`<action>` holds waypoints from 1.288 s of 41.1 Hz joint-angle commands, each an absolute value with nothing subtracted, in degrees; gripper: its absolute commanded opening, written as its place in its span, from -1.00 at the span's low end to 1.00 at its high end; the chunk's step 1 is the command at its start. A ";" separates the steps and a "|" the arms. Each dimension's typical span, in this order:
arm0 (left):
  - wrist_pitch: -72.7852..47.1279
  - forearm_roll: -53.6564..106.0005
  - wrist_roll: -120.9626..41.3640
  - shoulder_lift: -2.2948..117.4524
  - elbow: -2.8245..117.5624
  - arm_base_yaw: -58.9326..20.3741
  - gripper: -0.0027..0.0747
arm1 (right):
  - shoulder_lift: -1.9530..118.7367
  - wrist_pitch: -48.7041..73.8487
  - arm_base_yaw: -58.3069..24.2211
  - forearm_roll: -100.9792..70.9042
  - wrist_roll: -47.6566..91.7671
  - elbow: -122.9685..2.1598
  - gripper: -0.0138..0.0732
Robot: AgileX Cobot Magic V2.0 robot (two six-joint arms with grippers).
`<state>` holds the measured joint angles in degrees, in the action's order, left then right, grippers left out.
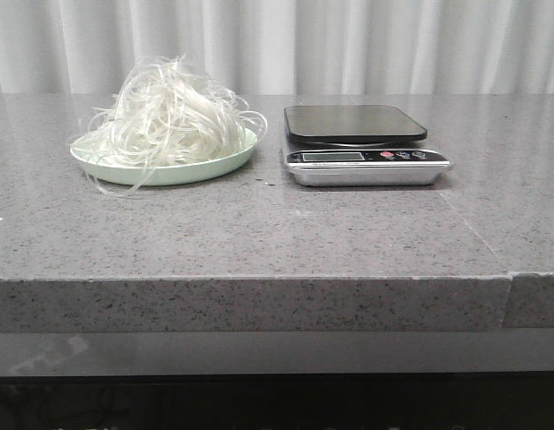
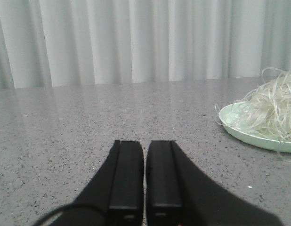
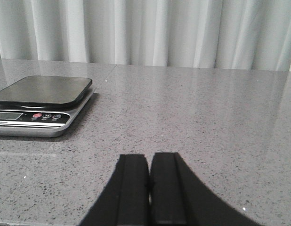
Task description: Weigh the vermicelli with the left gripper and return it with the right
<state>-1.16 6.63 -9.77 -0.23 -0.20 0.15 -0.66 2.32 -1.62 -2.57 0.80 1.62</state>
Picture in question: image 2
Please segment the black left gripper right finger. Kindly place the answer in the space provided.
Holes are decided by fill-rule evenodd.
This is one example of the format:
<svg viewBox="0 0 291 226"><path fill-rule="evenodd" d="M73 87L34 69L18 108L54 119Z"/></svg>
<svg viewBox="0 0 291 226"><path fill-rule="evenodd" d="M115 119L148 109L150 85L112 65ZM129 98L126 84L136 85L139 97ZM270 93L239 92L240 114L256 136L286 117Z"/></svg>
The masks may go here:
<svg viewBox="0 0 291 226"><path fill-rule="evenodd" d="M175 141L152 141L146 160L149 226L281 226L209 178Z"/></svg>

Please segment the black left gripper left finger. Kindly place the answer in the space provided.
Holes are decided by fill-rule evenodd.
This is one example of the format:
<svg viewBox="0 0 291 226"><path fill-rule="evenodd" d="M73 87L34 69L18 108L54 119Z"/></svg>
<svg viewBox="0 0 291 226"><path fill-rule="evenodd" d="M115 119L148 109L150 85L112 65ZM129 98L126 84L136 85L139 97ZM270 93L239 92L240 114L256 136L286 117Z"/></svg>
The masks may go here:
<svg viewBox="0 0 291 226"><path fill-rule="evenodd" d="M144 156L140 142L116 140L106 160L70 204L35 222L41 226L140 226L144 208Z"/></svg>

